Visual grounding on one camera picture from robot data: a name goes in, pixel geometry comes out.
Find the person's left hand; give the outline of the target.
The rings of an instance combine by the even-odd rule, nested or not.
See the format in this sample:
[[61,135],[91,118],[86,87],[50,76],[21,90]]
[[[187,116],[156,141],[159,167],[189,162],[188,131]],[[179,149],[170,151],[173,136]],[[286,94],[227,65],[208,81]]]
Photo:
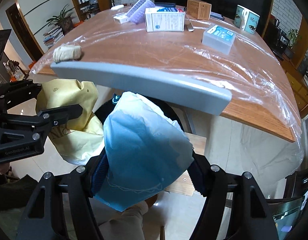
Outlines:
[[0,175],[5,174],[10,169],[10,163],[0,164]]

